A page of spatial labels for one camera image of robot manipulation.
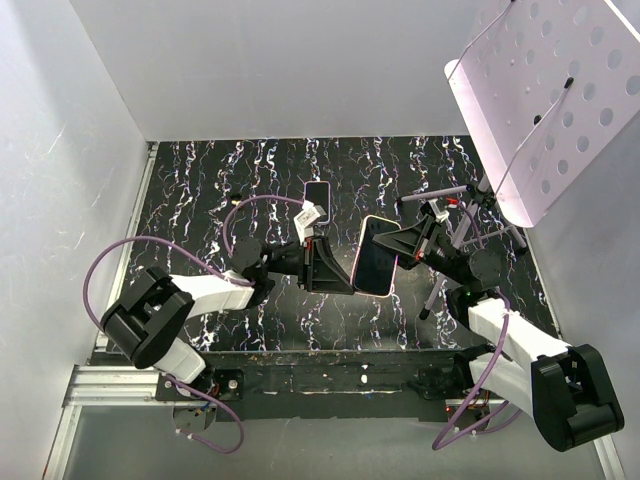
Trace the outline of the phone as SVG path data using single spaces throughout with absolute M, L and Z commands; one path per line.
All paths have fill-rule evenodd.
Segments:
M 304 184 L 304 200 L 320 206 L 324 215 L 318 225 L 328 225 L 331 221 L 331 186 L 328 181 L 308 181 Z

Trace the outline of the black smartphone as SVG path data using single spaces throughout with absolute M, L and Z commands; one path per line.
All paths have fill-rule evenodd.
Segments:
M 364 218 L 358 250 L 351 274 L 351 284 L 357 293 L 384 298 L 390 295 L 396 273 L 397 257 L 375 244 L 377 234 L 400 229 L 397 222 L 368 215 Z

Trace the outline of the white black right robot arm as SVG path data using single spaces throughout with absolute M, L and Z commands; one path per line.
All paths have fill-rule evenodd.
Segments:
M 624 414 L 601 354 L 538 329 L 498 289 L 501 258 L 485 246 L 454 247 L 443 222 L 377 233 L 372 241 L 410 270 L 420 263 L 458 283 L 447 293 L 451 316 L 485 339 L 455 357 L 454 389 L 473 398 L 488 390 L 533 419 L 549 446 L 564 452 L 618 432 Z

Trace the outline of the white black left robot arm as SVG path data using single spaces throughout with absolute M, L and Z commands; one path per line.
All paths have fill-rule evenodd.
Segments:
M 134 367 L 171 376 L 188 398 L 200 400 L 211 392 L 213 377 L 206 360 L 179 339 L 188 319 L 259 306 L 275 286 L 272 273 L 294 276 L 309 293 L 354 293 L 324 236 L 279 245 L 245 237 L 236 242 L 230 265 L 221 273 L 201 263 L 207 273 L 199 276 L 148 268 L 102 315 L 99 327 Z

